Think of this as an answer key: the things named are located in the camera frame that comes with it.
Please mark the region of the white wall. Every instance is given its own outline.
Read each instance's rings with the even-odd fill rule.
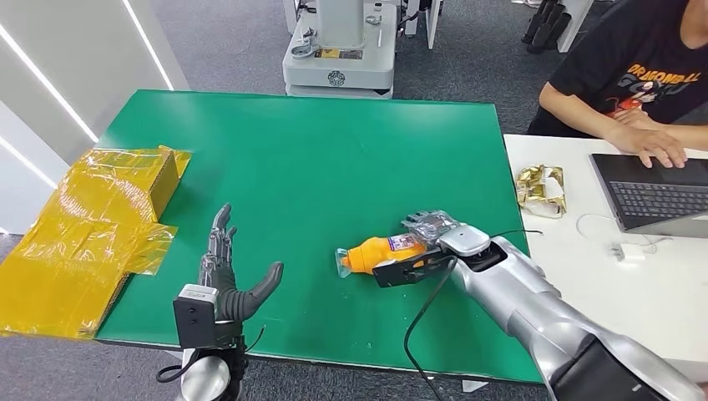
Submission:
[[[24,156],[42,174],[25,165],[8,146]],[[0,102],[0,227],[23,234],[54,190],[68,165]]]
[[[188,89],[148,0],[127,0],[169,80]],[[167,89],[124,0],[2,0],[0,24],[100,136],[138,88]],[[93,142],[0,41],[0,100],[66,162]]]
[[[94,145],[85,130],[100,137],[136,89],[168,88],[126,4],[171,85],[188,89],[149,0],[0,1],[3,229],[26,232],[53,190],[8,146],[36,165],[50,183],[59,182],[68,166]],[[13,49],[12,41],[65,99],[73,116]]]

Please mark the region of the robotic thumb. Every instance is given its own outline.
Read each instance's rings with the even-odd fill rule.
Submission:
[[[271,264],[265,277],[249,291],[226,290],[220,297],[220,317],[224,320],[244,322],[253,316],[260,305],[280,285],[282,277],[283,263],[276,261]]]

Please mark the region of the white cable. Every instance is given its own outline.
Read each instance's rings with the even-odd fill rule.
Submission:
[[[586,239],[588,241],[595,241],[595,240],[591,240],[590,238],[588,238],[583,233],[583,231],[580,229],[580,222],[585,217],[588,217],[588,216],[594,216],[594,217],[599,217],[601,219],[614,221],[614,219],[612,217],[599,215],[597,213],[585,213],[584,215],[581,215],[580,217],[578,217],[578,220],[575,221],[575,230],[578,232],[578,234],[580,234],[584,239]],[[659,250],[659,247],[656,246],[656,244],[658,244],[662,241],[673,241],[674,240],[670,236],[665,236],[665,237],[661,237],[660,239],[658,239],[656,241],[652,241],[648,236],[645,236],[644,234],[641,234],[641,235],[646,239],[646,241],[647,241],[646,244],[636,244],[634,242],[622,242],[622,243],[626,243],[626,244],[630,244],[630,245],[637,245],[637,246],[642,246],[642,247],[651,246],[651,251],[645,251],[645,253],[649,254],[649,255],[654,255]]]

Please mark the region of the floor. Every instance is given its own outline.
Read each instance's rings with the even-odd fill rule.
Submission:
[[[281,60],[289,34],[281,0],[152,3],[192,89],[283,94]],[[593,9],[589,25],[604,7]],[[427,50],[422,22],[419,35],[401,39],[395,97],[494,103],[502,131],[523,133],[535,113],[539,90],[562,58],[556,52],[526,53],[519,39],[533,12],[509,0],[447,0],[433,51]],[[0,235],[0,261],[17,241],[18,236]],[[148,349],[3,338],[0,398],[172,400],[179,386],[157,384],[154,373],[175,362],[167,353]],[[459,380],[434,382],[450,400],[549,399],[538,386],[491,383],[462,393]],[[251,364],[245,391],[250,401],[433,399],[413,374],[262,361]]]

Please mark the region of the laptop keyboard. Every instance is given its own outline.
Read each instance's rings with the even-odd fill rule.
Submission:
[[[708,211],[708,187],[609,183],[625,216],[673,219]]]

